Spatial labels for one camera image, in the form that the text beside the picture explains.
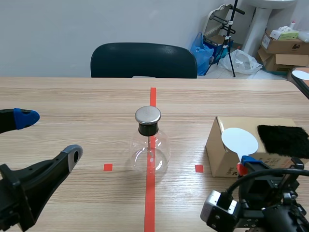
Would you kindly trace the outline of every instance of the blue plastic bag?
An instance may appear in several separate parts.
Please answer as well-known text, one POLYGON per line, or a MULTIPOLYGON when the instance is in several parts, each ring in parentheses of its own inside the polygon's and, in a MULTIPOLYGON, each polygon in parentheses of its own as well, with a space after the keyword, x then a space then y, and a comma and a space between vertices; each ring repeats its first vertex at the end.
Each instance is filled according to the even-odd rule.
POLYGON ((209 60, 212 57, 213 49, 203 44, 202 32, 195 38, 191 47, 191 52, 197 60, 197 74, 203 76, 209 67, 209 60))

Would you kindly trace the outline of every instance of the metal lid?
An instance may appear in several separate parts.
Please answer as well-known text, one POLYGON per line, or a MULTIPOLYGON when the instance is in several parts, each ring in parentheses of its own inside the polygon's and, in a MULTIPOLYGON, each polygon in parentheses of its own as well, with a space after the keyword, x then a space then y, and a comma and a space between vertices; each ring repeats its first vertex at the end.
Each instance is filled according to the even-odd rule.
POLYGON ((135 119, 142 125, 153 125, 161 118, 161 111, 154 106, 144 106, 135 113, 135 119))

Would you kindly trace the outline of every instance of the glass flask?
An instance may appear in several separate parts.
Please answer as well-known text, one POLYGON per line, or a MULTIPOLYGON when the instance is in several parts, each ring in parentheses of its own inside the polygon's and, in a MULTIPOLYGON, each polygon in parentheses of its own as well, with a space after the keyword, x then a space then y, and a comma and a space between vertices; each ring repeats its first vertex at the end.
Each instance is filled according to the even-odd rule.
POLYGON ((135 113, 139 129, 130 143, 131 163, 141 172, 164 172, 170 158, 169 139, 158 127, 161 112, 144 106, 135 113))

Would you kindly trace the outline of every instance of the blue clip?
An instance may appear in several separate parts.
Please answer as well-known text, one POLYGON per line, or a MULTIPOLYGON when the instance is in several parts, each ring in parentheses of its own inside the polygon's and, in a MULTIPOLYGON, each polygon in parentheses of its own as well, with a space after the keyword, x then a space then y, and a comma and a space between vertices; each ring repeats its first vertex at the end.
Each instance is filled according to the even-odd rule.
POLYGON ((245 166, 246 163, 263 163, 263 162, 261 160, 256 160, 255 158, 251 156, 242 156, 241 164, 245 166))
POLYGON ((17 130, 32 126, 40 119, 40 115, 34 110, 31 110, 29 113, 24 113, 21 109, 15 108, 13 113, 17 130))

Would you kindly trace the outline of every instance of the chair backrest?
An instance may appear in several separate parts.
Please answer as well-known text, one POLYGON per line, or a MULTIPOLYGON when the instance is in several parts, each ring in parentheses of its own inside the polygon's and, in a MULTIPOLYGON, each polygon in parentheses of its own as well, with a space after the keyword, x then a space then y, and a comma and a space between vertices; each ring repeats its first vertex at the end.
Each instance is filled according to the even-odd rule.
POLYGON ((154 43, 107 43, 91 58, 91 77, 196 78, 197 61, 182 47, 154 43))

